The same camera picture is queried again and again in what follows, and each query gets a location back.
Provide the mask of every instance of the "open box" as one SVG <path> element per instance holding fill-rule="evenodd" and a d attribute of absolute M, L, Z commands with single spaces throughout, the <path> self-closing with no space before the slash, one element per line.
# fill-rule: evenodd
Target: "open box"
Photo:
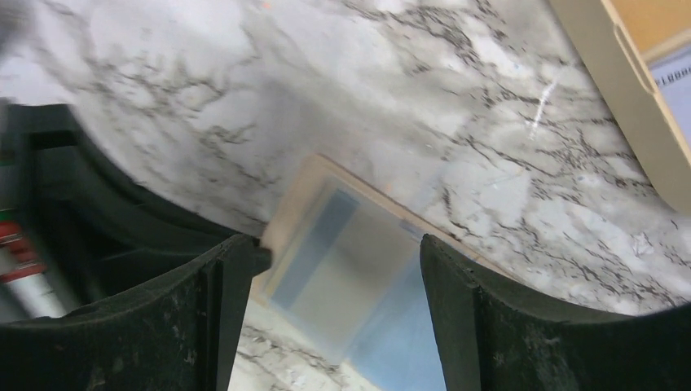
<path fill-rule="evenodd" d="M 678 121 L 649 68 L 691 47 L 691 1 L 549 2 L 658 194 L 691 213 L 691 126 Z M 691 64 L 671 75 L 691 81 Z"/>

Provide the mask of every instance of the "black plastic part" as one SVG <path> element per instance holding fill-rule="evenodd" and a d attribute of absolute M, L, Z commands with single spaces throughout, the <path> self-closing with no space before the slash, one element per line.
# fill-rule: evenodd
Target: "black plastic part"
<path fill-rule="evenodd" d="M 691 305 L 640 317 L 544 295 L 423 238 L 449 391 L 691 389 Z"/>
<path fill-rule="evenodd" d="M 9 105 L 3 150 L 18 171 L 18 220 L 45 242 L 42 257 L 60 264 L 82 304 L 132 288 L 236 234 L 134 183 L 67 105 Z"/>
<path fill-rule="evenodd" d="M 257 251 L 235 235 L 61 319 L 0 324 L 0 389 L 227 390 Z"/>

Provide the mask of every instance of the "white marble surface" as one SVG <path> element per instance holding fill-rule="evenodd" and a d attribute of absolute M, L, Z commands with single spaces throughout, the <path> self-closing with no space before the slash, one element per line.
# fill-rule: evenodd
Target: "white marble surface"
<path fill-rule="evenodd" d="M 545 0 L 32 4 L 0 94 L 74 103 L 120 167 L 204 217 L 260 234 L 321 152 L 555 297 L 691 298 L 691 218 L 649 185 Z"/>

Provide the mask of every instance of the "blue stripe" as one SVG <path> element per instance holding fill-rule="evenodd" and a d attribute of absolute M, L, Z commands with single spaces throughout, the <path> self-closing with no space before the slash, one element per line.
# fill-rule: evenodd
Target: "blue stripe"
<path fill-rule="evenodd" d="M 285 310 L 293 306 L 319 263 L 353 217 L 358 205 L 355 198 L 343 191 L 336 191 L 332 195 L 271 297 L 274 303 Z"/>

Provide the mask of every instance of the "beige box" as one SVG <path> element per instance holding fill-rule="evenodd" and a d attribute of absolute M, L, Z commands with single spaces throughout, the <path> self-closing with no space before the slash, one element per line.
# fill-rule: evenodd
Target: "beige box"
<path fill-rule="evenodd" d="M 646 63 L 691 43 L 691 0 L 549 2 L 655 190 L 691 213 L 689 141 Z"/>

